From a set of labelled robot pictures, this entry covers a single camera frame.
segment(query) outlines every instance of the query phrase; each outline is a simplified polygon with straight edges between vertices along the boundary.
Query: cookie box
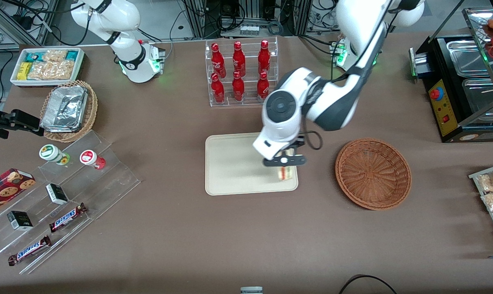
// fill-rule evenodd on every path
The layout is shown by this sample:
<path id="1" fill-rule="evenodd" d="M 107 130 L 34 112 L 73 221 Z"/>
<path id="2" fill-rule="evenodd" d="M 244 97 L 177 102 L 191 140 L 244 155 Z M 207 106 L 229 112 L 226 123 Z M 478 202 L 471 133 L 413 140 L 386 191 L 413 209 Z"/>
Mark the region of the cookie box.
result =
<path id="1" fill-rule="evenodd" d="M 17 169 L 4 172 L 0 175 L 0 207 L 35 183 L 34 177 L 29 173 Z"/>

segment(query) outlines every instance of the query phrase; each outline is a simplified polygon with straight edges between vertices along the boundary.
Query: brown woven basket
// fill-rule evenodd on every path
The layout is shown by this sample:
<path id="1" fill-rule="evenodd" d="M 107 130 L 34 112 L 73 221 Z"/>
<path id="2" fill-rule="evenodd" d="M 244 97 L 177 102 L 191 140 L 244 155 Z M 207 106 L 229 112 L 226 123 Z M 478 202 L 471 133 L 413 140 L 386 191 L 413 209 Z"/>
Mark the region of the brown woven basket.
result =
<path id="1" fill-rule="evenodd" d="M 85 106 L 85 114 L 82 122 L 83 127 L 76 133 L 51 133 L 45 131 L 43 136 L 47 139 L 60 141 L 62 143 L 70 143 L 75 140 L 83 137 L 88 131 L 92 129 L 94 125 L 94 121 L 96 119 L 96 111 L 98 111 L 98 98 L 96 97 L 96 93 L 92 90 L 91 86 L 86 82 L 81 80 L 75 80 L 73 82 L 66 82 L 58 87 L 72 87 L 72 86 L 82 86 L 85 87 L 89 91 L 89 96 L 87 98 L 87 105 Z M 43 115 L 45 114 L 45 109 L 47 108 L 47 104 L 49 103 L 49 97 L 51 97 L 51 93 L 47 95 L 47 99 L 43 103 L 43 108 L 40 111 L 40 119 L 43 119 Z"/>
<path id="2" fill-rule="evenodd" d="M 411 172 L 405 158 L 380 140 L 349 142 L 335 161 L 335 176 L 346 196 L 371 210 L 397 207 L 411 189 Z"/>

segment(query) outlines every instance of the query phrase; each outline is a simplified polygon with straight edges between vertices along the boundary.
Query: small black box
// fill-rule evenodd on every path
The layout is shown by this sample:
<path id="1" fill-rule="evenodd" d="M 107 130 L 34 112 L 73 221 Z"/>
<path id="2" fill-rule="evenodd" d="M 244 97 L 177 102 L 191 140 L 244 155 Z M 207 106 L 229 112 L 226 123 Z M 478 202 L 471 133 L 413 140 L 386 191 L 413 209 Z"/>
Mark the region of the small black box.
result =
<path id="1" fill-rule="evenodd" d="M 49 197 L 53 203 L 64 205 L 69 201 L 65 195 L 65 192 L 63 192 L 63 189 L 57 184 L 50 183 L 45 186 L 45 188 L 47 188 L 47 194 L 49 194 Z"/>
<path id="2" fill-rule="evenodd" d="M 13 226 L 13 229 L 18 231 L 29 231 L 32 229 L 32 223 L 26 212 L 17 212 L 12 210 L 7 214 L 9 222 Z"/>

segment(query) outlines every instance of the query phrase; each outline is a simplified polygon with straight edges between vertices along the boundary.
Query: aluminum foil container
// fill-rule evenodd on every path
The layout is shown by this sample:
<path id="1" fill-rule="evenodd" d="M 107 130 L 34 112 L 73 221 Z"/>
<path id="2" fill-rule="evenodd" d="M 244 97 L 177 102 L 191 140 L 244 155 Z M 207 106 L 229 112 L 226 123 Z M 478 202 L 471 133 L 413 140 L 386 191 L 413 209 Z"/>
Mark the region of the aluminum foil container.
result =
<path id="1" fill-rule="evenodd" d="M 78 132 L 82 128 L 89 92 L 82 86 L 52 91 L 40 126 L 49 132 Z"/>

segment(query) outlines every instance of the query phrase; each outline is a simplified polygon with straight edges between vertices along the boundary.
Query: robotic arm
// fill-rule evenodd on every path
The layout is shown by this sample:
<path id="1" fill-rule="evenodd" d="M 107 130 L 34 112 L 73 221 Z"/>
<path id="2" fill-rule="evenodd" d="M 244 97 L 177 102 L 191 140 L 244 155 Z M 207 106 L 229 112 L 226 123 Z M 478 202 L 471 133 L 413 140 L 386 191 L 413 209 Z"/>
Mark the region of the robotic arm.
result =
<path id="1" fill-rule="evenodd" d="M 359 57 L 347 69 L 342 87 L 304 67 L 282 77 L 263 104 L 264 127 L 253 144 L 265 158 L 266 166 L 306 162 L 303 156 L 286 154 L 286 149 L 296 146 L 302 116 L 325 131 L 339 130 L 349 123 L 357 107 L 359 93 L 386 37 L 384 15 L 389 11 L 403 13 L 401 9 L 421 10 L 421 13 L 410 14 L 410 17 L 398 15 L 397 18 L 413 24 L 422 15 L 424 0 L 340 0 L 337 9 L 341 32 L 351 41 L 349 50 Z"/>
<path id="2" fill-rule="evenodd" d="M 75 1 L 74 21 L 108 43 L 120 60 L 123 73 L 133 82 L 147 82 L 163 73 L 165 51 L 142 44 L 131 32 L 140 26 L 140 12 L 127 0 Z"/>

